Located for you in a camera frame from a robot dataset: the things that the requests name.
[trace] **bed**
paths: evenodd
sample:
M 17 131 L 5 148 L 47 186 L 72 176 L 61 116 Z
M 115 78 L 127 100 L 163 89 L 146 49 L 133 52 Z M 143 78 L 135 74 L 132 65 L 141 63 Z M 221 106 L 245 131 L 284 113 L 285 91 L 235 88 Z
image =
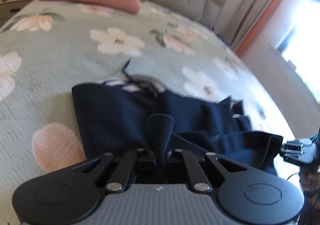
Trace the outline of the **bed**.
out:
M 255 130 L 294 139 L 262 85 L 211 30 L 225 1 L 141 0 L 134 15 L 35 0 L 9 20 L 0 29 L 0 224 L 19 223 L 11 197 L 21 183 L 84 158 L 71 88 L 121 77 L 130 58 L 130 74 L 206 101 L 232 95 Z M 281 177 L 293 173 L 275 163 Z

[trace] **bright window light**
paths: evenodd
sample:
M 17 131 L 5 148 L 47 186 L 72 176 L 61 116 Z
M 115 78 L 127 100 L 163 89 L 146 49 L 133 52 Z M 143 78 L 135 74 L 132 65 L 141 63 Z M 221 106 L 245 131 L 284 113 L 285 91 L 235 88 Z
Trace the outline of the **bright window light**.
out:
M 296 34 L 282 53 L 320 102 L 320 3 L 310 1 L 299 11 Z

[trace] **metal screw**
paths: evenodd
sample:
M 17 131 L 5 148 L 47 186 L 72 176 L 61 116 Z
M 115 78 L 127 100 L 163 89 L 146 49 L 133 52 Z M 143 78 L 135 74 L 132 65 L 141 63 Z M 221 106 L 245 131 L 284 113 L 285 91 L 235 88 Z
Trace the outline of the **metal screw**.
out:
M 196 184 L 195 184 L 195 189 L 196 189 L 197 191 L 200 191 L 200 192 L 205 192 L 205 191 L 207 191 L 207 190 L 210 189 L 210 185 L 208 185 L 208 184 L 206 184 L 206 183 L 202 183 L 202 182 L 196 183 Z
M 118 182 L 111 182 L 107 184 L 107 189 L 110 191 L 119 191 L 122 189 L 122 184 Z

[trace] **drawer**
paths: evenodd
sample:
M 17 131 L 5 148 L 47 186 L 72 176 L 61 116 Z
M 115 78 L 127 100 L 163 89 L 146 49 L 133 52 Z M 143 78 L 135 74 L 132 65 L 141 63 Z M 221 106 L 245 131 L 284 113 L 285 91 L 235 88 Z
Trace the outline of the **drawer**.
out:
M 7 19 L 0 19 L 0 27 L 2 27 L 4 25 L 4 23 L 6 23 L 9 20 L 9 18 Z
M 13 1 L 3 4 L 0 3 L 0 19 L 11 18 L 30 2 L 31 0 Z

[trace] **beige curtain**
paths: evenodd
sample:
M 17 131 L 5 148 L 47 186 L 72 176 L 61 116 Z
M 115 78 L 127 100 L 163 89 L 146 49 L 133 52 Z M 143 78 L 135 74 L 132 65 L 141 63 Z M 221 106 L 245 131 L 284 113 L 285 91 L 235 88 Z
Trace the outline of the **beige curtain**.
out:
M 230 44 L 234 51 L 237 51 L 272 1 L 244 0 L 242 2 L 227 27 L 221 33 L 223 39 Z

